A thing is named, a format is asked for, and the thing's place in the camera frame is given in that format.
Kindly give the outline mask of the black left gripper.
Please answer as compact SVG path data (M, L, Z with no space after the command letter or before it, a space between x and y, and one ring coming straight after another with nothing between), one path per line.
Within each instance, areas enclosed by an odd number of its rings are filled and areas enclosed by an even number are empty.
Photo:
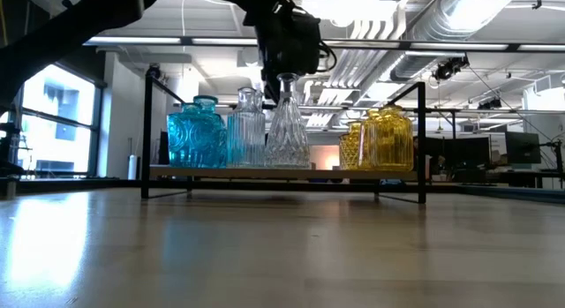
M291 0L252 0L246 15L246 24L253 26L263 63L264 95L279 102L277 75L289 72L291 67L291 39L286 26L290 23Z

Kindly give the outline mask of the clear flared glass vase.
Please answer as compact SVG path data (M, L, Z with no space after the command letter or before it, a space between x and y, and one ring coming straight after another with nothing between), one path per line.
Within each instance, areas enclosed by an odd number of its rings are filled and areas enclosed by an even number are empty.
M238 89L237 108L250 111L261 111L263 93L252 87L241 87Z

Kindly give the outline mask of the slender clear cut-glass vase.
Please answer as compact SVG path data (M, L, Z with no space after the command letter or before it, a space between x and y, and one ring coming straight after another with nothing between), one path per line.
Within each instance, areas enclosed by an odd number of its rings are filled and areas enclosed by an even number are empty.
M309 169L310 147L296 95L298 75L282 73L280 98L267 137L266 163L273 169Z

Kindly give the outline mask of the clear ribbed glass vase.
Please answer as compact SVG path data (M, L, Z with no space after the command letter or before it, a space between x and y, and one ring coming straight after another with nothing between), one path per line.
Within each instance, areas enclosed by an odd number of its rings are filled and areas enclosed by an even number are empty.
M263 168L266 117L260 109L236 109L228 115L227 165L229 168Z

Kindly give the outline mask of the yellow square glass bottle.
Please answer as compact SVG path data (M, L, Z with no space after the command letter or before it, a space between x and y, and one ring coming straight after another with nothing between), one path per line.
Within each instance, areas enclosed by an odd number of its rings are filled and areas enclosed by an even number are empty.
M349 130L339 138L340 167L342 170L358 168L361 121L348 123Z

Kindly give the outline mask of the teal embossed glass vase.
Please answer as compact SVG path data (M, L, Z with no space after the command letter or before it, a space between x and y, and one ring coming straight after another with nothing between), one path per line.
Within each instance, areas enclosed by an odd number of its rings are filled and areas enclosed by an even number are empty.
M197 103L185 103L182 110L167 117L169 165L202 168L211 153L213 124Z

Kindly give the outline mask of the tall yellow glass vase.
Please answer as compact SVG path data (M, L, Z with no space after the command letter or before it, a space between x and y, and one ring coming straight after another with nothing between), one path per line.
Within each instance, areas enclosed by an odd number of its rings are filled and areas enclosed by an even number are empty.
M365 119L361 124L360 138L359 138L359 157L358 166L362 170L369 170L371 168L371 136L370 136L370 125L375 115L378 113L377 109L369 109L366 111L367 119Z

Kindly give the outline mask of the yellow ribbed glass vase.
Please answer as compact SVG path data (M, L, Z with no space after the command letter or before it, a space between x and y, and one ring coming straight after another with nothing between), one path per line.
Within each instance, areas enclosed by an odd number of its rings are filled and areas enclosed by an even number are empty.
M403 109L397 105L372 109L366 122L372 168L379 171L412 171L412 121L403 115Z

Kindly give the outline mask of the black-framed wooden shelf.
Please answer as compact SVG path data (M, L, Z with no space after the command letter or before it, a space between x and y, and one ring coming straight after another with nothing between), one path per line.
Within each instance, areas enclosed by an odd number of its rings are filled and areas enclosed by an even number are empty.
M222 118L226 127L228 125L228 118ZM263 168L241 169L229 168L226 161L224 169L206 169L206 168L183 168L172 167L170 163L167 165L151 166L148 160L142 162L141 171L141 196L146 199L149 196L149 182L154 180L155 177L185 177L189 182L193 181L195 177L217 177L217 178L258 178L258 179L298 179L307 180L314 178L350 178L357 180L368 180L372 184L379 184L381 179L400 179L400 180L415 180L418 182L419 193L418 203L424 203L426 200L426 184L425 184L425 171L419 169L418 171L379 171L376 169L369 170L315 170L311 167L309 169L273 169L266 163L266 144L270 124L266 123L265 130L265 165Z

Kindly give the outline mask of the black bar with light strips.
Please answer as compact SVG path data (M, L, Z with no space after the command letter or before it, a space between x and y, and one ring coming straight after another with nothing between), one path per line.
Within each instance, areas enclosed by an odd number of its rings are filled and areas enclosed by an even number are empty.
M391 41L391 40L325 40L331 49L381 49L402 51L467 51L479 53L565 53L565 43L498 43L479 41ZM254 38L239 37L150 37L150 36L95 36L87 46L202 46L254 47Z

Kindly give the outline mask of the black computer monitor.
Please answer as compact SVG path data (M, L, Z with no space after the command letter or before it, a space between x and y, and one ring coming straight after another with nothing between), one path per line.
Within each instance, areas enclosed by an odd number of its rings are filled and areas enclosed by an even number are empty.
M540 164L539 135L536 133L505 133L508 162L511 164Z
M426 138L425 152L444 169L475 169L490 162L489 138Z

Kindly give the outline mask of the large window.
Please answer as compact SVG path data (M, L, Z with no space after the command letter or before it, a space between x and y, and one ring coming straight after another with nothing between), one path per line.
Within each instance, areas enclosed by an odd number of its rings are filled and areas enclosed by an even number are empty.
M0 114L0 156L27 179L92 176L102 91L103 86L59 64L39 71Z

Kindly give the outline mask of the black articulated stand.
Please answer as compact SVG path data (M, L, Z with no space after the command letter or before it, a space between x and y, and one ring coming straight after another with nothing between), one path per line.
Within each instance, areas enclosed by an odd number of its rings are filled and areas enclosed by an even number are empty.
M560 189L565 191L565 166L563 165L563 158L561 153L562 142L558 140L550 140L542 144L529 143L525 148L532 154L535 150L538 150L541 154L541 147L548 147L550 151L555 155L555 167L553 169L547 169L546 173L549 173L548 178L558 178L560 183Z

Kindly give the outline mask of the black aluminium table frame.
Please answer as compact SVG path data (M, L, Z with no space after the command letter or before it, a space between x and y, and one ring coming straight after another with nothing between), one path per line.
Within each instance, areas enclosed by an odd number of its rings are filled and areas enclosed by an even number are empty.
M96 179L40 179L18 180L0 178L0 198L15 194L73 192L95 189L135 188L140 189L140 180ZM151 189L213 190L213 191L272 191L272 192L370 192L417 194L415 184L311 184L292 182L235 182L235 181L187 181L171 180L149 182ZM474 185L428 185L426 194L466 194L497 199L517 199L565 206L565 191L543 189L494 187Z

